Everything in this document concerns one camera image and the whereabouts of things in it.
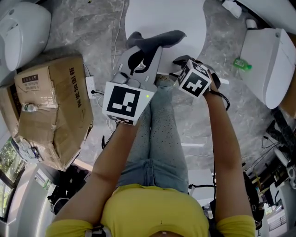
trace gray marble floor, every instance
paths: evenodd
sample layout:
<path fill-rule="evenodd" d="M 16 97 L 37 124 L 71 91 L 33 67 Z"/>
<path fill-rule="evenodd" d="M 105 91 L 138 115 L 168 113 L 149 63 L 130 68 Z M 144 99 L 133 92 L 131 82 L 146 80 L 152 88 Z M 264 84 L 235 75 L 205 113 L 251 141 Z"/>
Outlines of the gray marble floor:
<path fill-rule="evenodd" d="M 32 63 L 82 54 L 90 74 L 95 77 L 96 88 L 104 91 L 106 81 L 111 79 L 113 58 L 116 63 L 125 50 L 124 16 L 128 4 L 126 0 L 119 26 L 123 0 L 92 0 L 91 3 L 88 0 L 47 0 L 42 5 L 52 13 L 49 42 L 45 52 Z M 240 55 L 246 33 L 245 20 L 250 16 L 243 13 L 236 19 L 217 0 L 206 0 L 204 12 L 207 37 L 198 59 L 230 81 L 229 86 L 221 86 L 221 92 L 231 103 L 228 114 L 240 143 L 242 160 L 248 166 L 264 152 L 261 138 L 271 121 L 269 110 L 242 83 L 238 70 L 232 66 L 233 60 Z M 115 51 L 118 27 L 120 33 Z M 88 164 L 93 164 L 101 152 L 102 136 L 110 135 L 97 101 L 91 100 L 91 104 L 94 127 L 79 157 Z M 194 100 L 175 89 L 173 105 L 181 141 L 201 145 L 184 147 L 188 167 L 212 169 L 212 137 L 204 99 Z"/>

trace black wrist strap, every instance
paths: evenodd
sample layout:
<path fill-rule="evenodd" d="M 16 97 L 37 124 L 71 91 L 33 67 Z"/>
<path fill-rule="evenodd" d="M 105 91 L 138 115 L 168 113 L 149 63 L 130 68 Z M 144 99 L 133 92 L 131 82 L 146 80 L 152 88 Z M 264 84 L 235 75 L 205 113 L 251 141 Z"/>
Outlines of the black wrist strap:
<path fill-rule="evenodd" d="M 222 98 L 226 101 L 226 103 L 227 103 L 226 111 L 229 109 L 229 107 L 230 107 L 230 102 L 229 102 L 229 100 L 226 98 L 225 95 L 223 95 L 222 93 L 220 93 L 220 92 L 218 92 L 218 91 L 213 91 L 213 90 L 210 90 L 210 93 L 222 97 Z"/>

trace window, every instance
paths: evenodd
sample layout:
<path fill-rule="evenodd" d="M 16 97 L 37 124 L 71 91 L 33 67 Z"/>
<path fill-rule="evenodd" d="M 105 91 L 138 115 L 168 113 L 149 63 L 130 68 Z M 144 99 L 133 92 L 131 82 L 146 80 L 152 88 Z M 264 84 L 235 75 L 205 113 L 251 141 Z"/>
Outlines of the window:
<path fill-rule="evenodd" d="M 15 182 L 24 164 L 25 162 L 14 148 L 14 141 L 10 138 L 0 150 L 0 170 L 11 182 Z"/>
<path fill-rule="evenodd" d="M 0 219 L 6 220 L 14 190 L 24 170 L 18 146 L 9 138 L 0 150 Z"/>
<path fill-rule="evenodd" d="M 4 218 L 12 189 L 0 180 L 0 217 Z"/>

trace power strip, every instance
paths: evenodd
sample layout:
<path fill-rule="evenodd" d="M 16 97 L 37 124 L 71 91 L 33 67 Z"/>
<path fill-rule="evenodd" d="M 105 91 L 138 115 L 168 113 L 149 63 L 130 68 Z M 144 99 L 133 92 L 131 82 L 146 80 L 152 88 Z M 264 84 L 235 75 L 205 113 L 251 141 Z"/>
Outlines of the power strip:
<path fill-rule="evenodd" d="M 94 85 L 94 77 L 93 76 L 87 76 L 85 78 L 86 81 L 86 87 L 87 87 L 87 93 L 88 98 L 95 99 L 97 97 L 101 97 L 101 94 L 92 94 L 92 91 L 96 91 L 96 87 Z"/>

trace jeans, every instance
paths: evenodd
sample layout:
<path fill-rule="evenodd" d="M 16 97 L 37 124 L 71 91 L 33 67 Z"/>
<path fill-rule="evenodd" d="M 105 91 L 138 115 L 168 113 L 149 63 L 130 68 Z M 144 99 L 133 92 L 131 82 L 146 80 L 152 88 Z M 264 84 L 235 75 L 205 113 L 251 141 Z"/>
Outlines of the jeans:
<path fill-rule="evenodd" d="M 158 86 L 117 186 L 140 184 L 188 192 L 188 169 L 171 104 L 172 87 Z"/>

